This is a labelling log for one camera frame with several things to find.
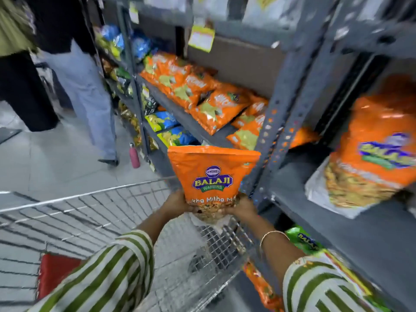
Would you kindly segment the person's left hand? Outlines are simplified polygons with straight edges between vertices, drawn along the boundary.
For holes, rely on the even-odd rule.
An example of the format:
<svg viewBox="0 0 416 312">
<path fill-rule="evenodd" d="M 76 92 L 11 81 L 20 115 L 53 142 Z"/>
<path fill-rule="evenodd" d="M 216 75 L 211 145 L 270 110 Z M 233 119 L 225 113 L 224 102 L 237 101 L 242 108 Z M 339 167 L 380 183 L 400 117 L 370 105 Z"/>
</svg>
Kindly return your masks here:
<svg viewBox="0 0 416 312">
<path fill-rule="evenodd" d="M 168 196 L 161 208 L 168 211 L 172 219 L 175 219 L 184 214 L 185 202 L 186 200 L 184 191 L 179 189 Z"/>
</svg>

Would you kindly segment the green snack packet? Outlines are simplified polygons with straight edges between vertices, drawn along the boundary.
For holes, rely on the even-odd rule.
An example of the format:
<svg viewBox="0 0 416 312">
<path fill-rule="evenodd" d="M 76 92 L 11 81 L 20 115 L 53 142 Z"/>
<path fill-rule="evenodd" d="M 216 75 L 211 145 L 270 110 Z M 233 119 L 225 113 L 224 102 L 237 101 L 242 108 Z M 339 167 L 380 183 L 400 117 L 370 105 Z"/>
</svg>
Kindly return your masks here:
<svg viewBox="0 0 416 312">
<path fill-rule="evenodd" d="M 310 234 L 299 225 L 294 225 L 284 233 L 291 243 L 302 250 L 306 255 L 314 255 L 325 249 L 320 242 L 313 239 Z"/>
</svg>

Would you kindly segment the person's left forearm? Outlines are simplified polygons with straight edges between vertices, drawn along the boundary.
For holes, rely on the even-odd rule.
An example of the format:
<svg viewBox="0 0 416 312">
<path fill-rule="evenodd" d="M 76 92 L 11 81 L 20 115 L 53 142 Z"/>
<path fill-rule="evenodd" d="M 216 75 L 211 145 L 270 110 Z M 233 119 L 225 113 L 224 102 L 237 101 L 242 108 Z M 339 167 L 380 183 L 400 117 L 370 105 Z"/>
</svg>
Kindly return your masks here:
<svg viewBox="0 0 416 312">
<path fill-rule="evenodd" d="M 154 246 L 159 238 L 164 226 L 172 220 L 168 211 L 160 208 L 153 212 L 148 218 L 137 226 L 137 230 L 145 232 Z"/>
</svg>

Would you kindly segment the white snack packet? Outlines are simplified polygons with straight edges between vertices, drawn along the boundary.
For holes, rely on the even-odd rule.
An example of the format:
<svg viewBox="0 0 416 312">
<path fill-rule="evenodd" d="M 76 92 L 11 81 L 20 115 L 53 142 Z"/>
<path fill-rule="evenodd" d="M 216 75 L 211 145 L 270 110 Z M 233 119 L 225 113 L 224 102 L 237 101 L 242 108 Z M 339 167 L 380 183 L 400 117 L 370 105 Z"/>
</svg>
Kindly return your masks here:
<svg viewBox="0 0 416 312">
<path fill-rule="evenodd" d="M 242 23 L 259 29 L 295 29 L 305 0 L 248 0 Z"/>
<path fill-rule="evenodd" d="M 143 0 L 145 5 L 162 10 L 186 12 L 188 0 Z"/>
<path fill-rule="evenodd" d="M 229 0 L 193 0 L 192 12 L 196 17 L 225 21 L 228 18 Z"/>
</svg>

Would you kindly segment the pink water bottle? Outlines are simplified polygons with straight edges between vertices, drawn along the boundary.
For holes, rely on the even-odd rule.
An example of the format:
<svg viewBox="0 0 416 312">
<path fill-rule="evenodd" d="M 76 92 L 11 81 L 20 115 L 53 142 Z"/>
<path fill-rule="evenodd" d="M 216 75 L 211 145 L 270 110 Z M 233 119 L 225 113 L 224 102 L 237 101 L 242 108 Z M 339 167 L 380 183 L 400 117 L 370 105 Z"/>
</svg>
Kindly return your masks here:
<svg viewBox="0 0 416 312">
<path fill-rule="evenodd" d="M 139 168 L 141 166 L 139 156 L 138 156 L 138 151 L 134 143 L 129 144 L 129 157 L 130 157 L 132 167 L 134 169 Z"/>
</svg>

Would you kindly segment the orange patterned snack packet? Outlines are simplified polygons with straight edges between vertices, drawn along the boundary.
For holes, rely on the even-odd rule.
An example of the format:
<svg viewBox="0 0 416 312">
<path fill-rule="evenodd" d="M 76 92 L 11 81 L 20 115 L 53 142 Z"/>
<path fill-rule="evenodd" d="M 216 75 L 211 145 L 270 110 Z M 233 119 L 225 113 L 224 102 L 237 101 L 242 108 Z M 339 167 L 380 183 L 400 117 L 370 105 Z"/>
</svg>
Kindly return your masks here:
<svg viewBox="0 0 416 312">
<path fill-rule="evenodd" d="M 243 265 L 242 270 L 251 281 L 266 309 L 270 312 L 285 312 L 283 299 L 275 293 L 274 289 L 250 260 Z"/>
</svg>

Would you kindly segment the row of orange chip packets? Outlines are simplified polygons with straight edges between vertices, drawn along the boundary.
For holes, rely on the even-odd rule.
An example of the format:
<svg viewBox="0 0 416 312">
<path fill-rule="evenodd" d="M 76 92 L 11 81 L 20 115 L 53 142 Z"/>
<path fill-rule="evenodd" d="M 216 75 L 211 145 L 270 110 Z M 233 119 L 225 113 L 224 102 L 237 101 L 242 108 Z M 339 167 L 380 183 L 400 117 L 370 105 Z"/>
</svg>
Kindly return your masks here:
<svg viewBox="0 0 416 312">
<path fill-rule="evenodd" d="M 167 52 L 144 59 L 140 76 L 163 97 L 189 114 L 210 136 L 230 125 L 226 139 L 238 149 L 254 150 L 269 100 L 250 89 L 215 78 L 216 70 Z"/>
</svg>

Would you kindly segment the pile of yellow brown packets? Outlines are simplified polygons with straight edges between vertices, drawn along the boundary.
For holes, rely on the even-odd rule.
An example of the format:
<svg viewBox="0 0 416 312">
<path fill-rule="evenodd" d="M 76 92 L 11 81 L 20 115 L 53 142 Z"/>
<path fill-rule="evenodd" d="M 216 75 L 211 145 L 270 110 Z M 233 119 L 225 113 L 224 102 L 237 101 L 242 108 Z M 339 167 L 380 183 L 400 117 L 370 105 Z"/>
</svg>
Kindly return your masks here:
<svg viewBox="0 0 416 312">
<path fill-rule="evenodd" d="M 123 103 L 121 100 L 118 101 L 118 110 L 121 118 L 128 122 L 127 127 L 132 129 L 132 138 L 135 147 L 141 147 L 142 145 L 142 136 L 139 128 L 139 120 L 134 113 L 130 111 L 128 106 Z"/>
</svg>

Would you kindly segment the orange mix snack packet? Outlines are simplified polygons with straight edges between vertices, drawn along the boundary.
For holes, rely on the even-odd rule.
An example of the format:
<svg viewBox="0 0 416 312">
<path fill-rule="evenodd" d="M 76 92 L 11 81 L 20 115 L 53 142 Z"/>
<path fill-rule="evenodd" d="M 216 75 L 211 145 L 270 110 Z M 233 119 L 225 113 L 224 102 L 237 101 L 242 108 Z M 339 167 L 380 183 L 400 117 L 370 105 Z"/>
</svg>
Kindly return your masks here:
<svg viewBox="0 0 416 312">
<path fill-rule="evenodd" d="M 196 218 L 204 224 L 224 225 L 229 216 L 219 210 L 236 205 L 240 185 L 261 153 L 216 146 L 173 146 L 167 155 L 186 202 L 200 210 Z"/>
<path fill-rule="evenodd" d="M 305 184 L 306 198 L 353 219 L 416 182 L 416 80 L 392 74 L 352 106 L 340 144 Z"/>
</svg>

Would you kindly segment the yellow price tag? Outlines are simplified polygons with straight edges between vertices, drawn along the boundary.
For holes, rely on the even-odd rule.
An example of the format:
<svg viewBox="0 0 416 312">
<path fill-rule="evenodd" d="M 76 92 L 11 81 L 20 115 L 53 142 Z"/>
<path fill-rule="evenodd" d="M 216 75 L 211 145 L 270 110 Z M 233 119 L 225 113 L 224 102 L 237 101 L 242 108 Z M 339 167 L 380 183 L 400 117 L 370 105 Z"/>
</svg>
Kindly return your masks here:
<svg viewBox="0 0 416 312">
<path fill-rule="evenodd" d="M 188 45 L 200 51 L 210 53 L 215 35 L 215 30 L 211 28 L 193 25 L 191 28 Z"/>
</svg>

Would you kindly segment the yellow and blue chip packet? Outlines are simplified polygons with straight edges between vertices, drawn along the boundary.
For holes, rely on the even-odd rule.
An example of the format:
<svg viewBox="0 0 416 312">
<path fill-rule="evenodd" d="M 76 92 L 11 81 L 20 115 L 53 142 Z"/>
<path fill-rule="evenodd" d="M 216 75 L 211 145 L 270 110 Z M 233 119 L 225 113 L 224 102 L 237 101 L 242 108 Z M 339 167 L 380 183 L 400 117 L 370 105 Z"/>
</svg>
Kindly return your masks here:
<svg viewBox="0 0 416 312">
<path fill-rule="evenodd" d="M 146 115 L 145 119 L 154 132 L 164 131 L 179 125 L 176 118 L 168 111 L 157 111 L 153 114 Z"/>
<path fill-rule="evenodd" d="M 181 125 L 160 132 L 157 136 L 167 148 L 172 146 L 200 145 L 199 141 Z"/>
</svg>

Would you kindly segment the pile of green dark packets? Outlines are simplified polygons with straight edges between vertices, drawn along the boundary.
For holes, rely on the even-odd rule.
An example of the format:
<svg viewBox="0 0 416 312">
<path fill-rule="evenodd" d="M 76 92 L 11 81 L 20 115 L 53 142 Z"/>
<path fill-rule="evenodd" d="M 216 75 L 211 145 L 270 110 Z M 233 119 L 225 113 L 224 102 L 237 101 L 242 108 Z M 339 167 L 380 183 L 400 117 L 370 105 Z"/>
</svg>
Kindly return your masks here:
<svg viewBox="0 0 416 312">
<path fill-rule="evenodd" d="M 111 79 L 116 84 L 117 89 L 124 95 L 132 97 L 133 89 L 131 85 L 131 77 L 122 67 L 118 67 L 112 62 L 101 58 L 101 64 L 106 78 Z"/>
</svg>

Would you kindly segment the person's right hand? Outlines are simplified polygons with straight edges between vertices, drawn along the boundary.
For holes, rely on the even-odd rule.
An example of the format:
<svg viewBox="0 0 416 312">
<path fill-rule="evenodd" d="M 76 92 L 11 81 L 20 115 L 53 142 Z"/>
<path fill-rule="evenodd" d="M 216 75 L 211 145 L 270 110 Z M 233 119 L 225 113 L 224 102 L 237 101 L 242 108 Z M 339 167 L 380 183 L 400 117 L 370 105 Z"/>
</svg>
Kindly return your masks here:
<svg viewBox="0 0 416 312">
<path fill-rule="evenodd" d="M 257 208 L 246 194 L 240 193 L 237 197 L 236 204 L 239 205 L 240 208 L 240 216 L 234 216 L 237 220 L 245 225 L 250 225 L 258 220 L 259 216 L 257 214 Z"/>
</svg>

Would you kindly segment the person's right forearm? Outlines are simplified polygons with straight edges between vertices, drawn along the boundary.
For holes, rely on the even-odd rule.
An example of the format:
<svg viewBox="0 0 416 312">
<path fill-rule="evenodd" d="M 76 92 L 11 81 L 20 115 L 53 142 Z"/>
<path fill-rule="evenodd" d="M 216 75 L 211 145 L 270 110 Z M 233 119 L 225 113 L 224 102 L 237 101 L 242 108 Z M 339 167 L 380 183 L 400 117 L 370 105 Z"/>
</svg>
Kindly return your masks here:
<svg viewBox="0 0 416 312">
<path fill-rule="evenodd" d="M 305 256 L 305 253 L 294 246 L 283 232 L 275 230 L 268 220 L 259 215 L 254 215 L 248 220 L 247 226 L 260 240 L 260 248 L 282 289 L 289 266 Z"/>
</svg>

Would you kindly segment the gold bangle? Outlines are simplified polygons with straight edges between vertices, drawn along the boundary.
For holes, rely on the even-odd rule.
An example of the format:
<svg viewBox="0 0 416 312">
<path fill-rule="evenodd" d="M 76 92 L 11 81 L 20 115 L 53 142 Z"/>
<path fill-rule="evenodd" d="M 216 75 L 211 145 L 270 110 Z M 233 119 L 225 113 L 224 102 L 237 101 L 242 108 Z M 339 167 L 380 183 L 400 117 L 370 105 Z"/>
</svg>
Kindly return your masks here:
<svg viewBox="0 0 416 312">
<path fill-rule="evenodd" d="M 261 236 L 259 244 L 259 252 L 265 256 L 276 256 L 281 251 L 285 252 L 291 245 L 289 238 L 282 231 L 271 230 Z"/>
</svg>

